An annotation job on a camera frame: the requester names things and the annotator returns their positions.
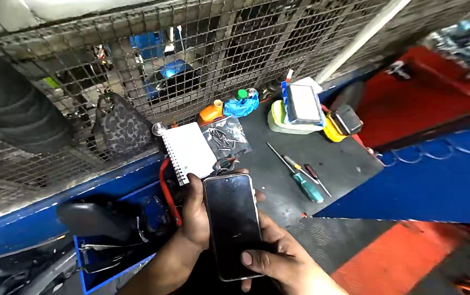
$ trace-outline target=metal mesh grating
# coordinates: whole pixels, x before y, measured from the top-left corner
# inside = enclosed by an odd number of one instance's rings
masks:
[[[175,0],[0,35],[0,56],[76,129],[73,144],[54,154],[29,154],[0,141],[0,213],[21,206],[23,195],[46,197],[54,187],[117,165],[91,134],[100,93],[119,93],[152,122],[186,123],[214,99],[274,81],[290,68],[296,78],[314,75],[386,3]],[[346,65],[382,54],[385,36],[427,33],[469,9],[470,0],[413,0]],[[136,42],[140,35],[147,37]],[[187,66],[161,77],[160,68],[177,60]]]

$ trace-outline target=plastic bag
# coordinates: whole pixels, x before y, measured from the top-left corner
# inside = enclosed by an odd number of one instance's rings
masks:
[[[224,116],[244,117],[249,115],[259,106],[259,94],[255,92],[251,98],[243,98],[241,100],[230,99],[224,103],[222,114]]]
[[[235,116],[226,117],[222,120],[212,122],[200,127],[204,138],[209,144],[209,147],[217,157],[217,160],[227,157],[230,154],[235,155],[239,151],[245,150],[244,153],[251,152],[251,145],[244,135],[244,130]],[[220,141],[214,138],[214,134],[219,132],[225,135],[225,138],[230,141]]]

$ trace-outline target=small battery pack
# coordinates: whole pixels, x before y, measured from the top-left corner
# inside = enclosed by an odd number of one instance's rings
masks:
[[[288,85],[286,110],[291,124],[321,124],[324,115],[319,98],[311,86]]]
[[[342,135],[357,134],[363,127],[363,122],[348,104],[343,104],[331,112],[330,118]]]

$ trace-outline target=red metal panel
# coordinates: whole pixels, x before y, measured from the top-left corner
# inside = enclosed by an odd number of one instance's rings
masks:
[[[470,114],[465,69],[422,46],[410,48],[399,60],[410,65],[410,80],[381,71],[366,83],[357,111],[366,146],[375,148]]]
[[[399,222],[331,277],[350,295],[401,295],[451,253],[464,237],[454,225]]]

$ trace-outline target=white notepad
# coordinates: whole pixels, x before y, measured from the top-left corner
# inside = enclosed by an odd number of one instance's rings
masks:
[[[189,183],[188,173],[205,178],[213,172],[217,158],[196,122],[164,130],[162,139],[180,185]]]

